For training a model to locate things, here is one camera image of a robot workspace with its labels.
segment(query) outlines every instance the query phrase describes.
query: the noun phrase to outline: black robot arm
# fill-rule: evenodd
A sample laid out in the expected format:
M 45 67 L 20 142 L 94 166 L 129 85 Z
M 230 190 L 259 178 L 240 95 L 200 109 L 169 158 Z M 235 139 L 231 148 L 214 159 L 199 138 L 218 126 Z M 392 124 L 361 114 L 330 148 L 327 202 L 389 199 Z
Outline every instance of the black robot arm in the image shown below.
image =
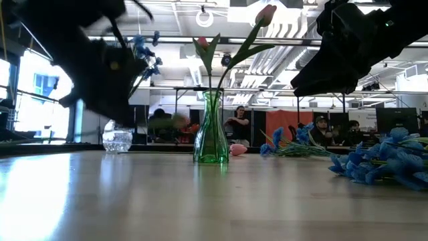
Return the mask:
M 330 0 L 318 16 L 320 51 L 291 81 L 296 96 L 350 94 L 358 80 L 385 58 L 428 34 L 428 1 L 390 0 L 391 7 L 364 15 L 348 0 Z

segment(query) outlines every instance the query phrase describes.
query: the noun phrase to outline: vase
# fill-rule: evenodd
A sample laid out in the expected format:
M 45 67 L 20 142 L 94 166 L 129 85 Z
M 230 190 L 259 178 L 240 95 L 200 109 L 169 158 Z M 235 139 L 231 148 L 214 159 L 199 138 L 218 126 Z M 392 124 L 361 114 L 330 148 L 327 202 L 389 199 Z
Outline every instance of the vase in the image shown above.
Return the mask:
M 107 152 L 127 152 L 132 145 L 132 129 L 110 120 L 104 127 L 102 144 Z
M 205 91 L 203 98 L 205 112 L 202 125 L 199 127 L 193 149 L 193 161 L 198 163 L 228 163 L 229 147 L 223 125 L 219 118 L 219 99 L 216 100 L 215 91 Z

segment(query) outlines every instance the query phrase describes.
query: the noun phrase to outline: desk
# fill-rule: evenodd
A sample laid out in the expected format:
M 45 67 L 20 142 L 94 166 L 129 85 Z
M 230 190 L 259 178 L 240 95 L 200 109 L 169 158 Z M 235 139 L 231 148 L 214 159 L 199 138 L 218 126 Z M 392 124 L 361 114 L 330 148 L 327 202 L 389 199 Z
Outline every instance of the desk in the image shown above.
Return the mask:
M 0 240 L 425 240 L 428 196 L 325 160 L 103 151 L 0 159 Z

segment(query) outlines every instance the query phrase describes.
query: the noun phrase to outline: ceiling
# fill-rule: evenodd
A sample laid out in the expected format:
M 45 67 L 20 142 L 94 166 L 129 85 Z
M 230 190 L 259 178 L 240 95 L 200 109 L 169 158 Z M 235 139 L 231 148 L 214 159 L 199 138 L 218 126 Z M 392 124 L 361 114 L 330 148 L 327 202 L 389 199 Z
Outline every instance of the ceiling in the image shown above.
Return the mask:
M 289 0 L 289 2 L 303 1 L 304 2 L 304 17 L 303 15 L 289 14 L 288 16 L 278 16 L 269 26 L 261 29 L 258 37 L 291 37 L 291 38 L 320 38 L 313 30 L 314 20 L 322 10 L 326 0 Z M 246 37 L 251 31 L 252 26 L 249 22 L 242 22 L 245 16 L 240 16 L 243 12 L 237 11 L 236 5 L 242 4 L 240 0 L 182 0 L 182 1 L 141 1 L 143 5 L 148 7 L 154 15 L 154 21 L 150 22 L 134 4 L 127 3 L 128 17 L 124 18 L 120 24 L 120 30 L 123 35 L 153 35 L 154 31 L 160 31 L 160 35 L 166 36 L 189 36 L 212 37 L 221 33 L 222 37 Z M 201 13 L 201 6 L 204 6 L 206 13 Z M 204 22 L 209 20 L 209 14 L 212 14 L 212 24 L 208 27 L 203 27 L 197 18 Z M 89 36 L 99 36 L 103 29 L 109 26 L 106 20 L 102 20 L 92 27 L 87 29 Z M 192 82 L 192 72 L 195 69 L 200 71 L 200 84 L 207 85 L 207 72 L 202 66 L 201 61 L 186 59 L 185 53 L 188 53 L 188 48 L 185 44 L 159 44 L 157 47 L 150 47 L 157 56 L 163 59 L 164 65 L 160 68 L 161 74 L 153 76 L 151 81 L 155 86 L 189 86 Z M 239 49 L 239 45 L 219 44 L 217 52 L 213 60 L 213 76 L 222 75 L 224 67 L 220 61 L 223 54 L 231 54 L 234 56 Z M 237 65 L 234 74 L 229 74 L 226 77 L 223 87 L 234 88 L 275 88 L 283 89 L 290 87 L 290 70 L 294 67 L 294 59 L 304 56 L 309 58 L 308 53 L 301 54 L 306 48 L 278 46 L 271 51 L 267 50 L 259 55 L 253 56 L 250 59 Z M 361 89 L 365 84 L 370 84 L 374 80 L 373 76 L 380 78 L 383 86 L 389 90 L 395 88 L 396 75 L 415 63 L 428 63 L 428 50 L 426 49 L 404 49 L 400 56 L 394 60 L 385 60 L 373 66 L 369 76 L 362 78 L 358 84 L 358 89 Z M 218 82 L 218 78 L 213 78 L 214 82 Z M 153 91 L 152 94 L 158 94 L 160 91 Z M 254 101 L 254 98 L 249 98 L 248 103 Z

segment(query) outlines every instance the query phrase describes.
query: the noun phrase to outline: pink tulip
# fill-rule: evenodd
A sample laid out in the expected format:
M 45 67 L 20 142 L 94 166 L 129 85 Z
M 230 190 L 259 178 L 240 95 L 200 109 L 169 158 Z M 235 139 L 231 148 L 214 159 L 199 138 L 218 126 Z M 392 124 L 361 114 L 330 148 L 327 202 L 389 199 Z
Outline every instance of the pink tulip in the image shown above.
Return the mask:
M 257 14 L 257 17 L 255 17 L 255 23 L 258 23 L 262 18 L 264 19 L 263 23 L 261 24 L 262 27 L 268 26 L 272 19 L 274 18 L 274 13 L 276 11 L 276 6 L 272 6 L 270 4 L 266 5 L 265 8 L 263 8 L 259 14 Z
M 197 42 L 204 50 L 208 49 L 209 44 L 208 44 L 207 39 L 205 37 L 200 37 L 197 40 Z
M 247 147 L 244 147 L 241 144 L 233 144 L 230 146 L 229 150 L 233 156 L 238 156 L 240 154 L 244 154 L 247 151 Z

